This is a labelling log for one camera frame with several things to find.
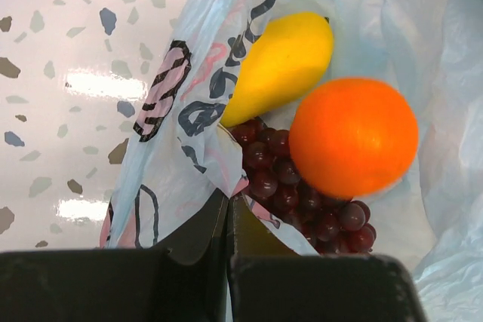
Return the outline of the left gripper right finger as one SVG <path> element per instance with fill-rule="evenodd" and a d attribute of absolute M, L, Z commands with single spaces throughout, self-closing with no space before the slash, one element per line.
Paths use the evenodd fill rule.
<path fill-rule="evenodd" d="M 229 288 L 235 321 L 425 321 L 411 276 L 388 256 L 300 256 L 229 202 Z"/>

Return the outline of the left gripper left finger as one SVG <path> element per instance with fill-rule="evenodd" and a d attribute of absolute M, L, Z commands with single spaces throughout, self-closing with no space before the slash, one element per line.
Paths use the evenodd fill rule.
<path fill-rule="evenodd" d="M 147 249 L 1 256 L 3 321 L 223 321 L 228 198 Z"/>

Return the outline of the light blue printed plastic bag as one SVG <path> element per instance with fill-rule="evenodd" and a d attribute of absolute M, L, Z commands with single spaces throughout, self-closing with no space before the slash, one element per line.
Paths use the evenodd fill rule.
<path fill-rule="evenodd" d="M 134 124 L 100 245 L 151 247 L 215 189 L 246 184 L 221 114 L 268 21 L 303 8 L 330 20 L 330 75 L 379 78 L 417 116 L 417 160 L 371 199 L 377 249 L 409 267 L 431 321 L 480 321 L 482 0 L 187 0 Z"/>

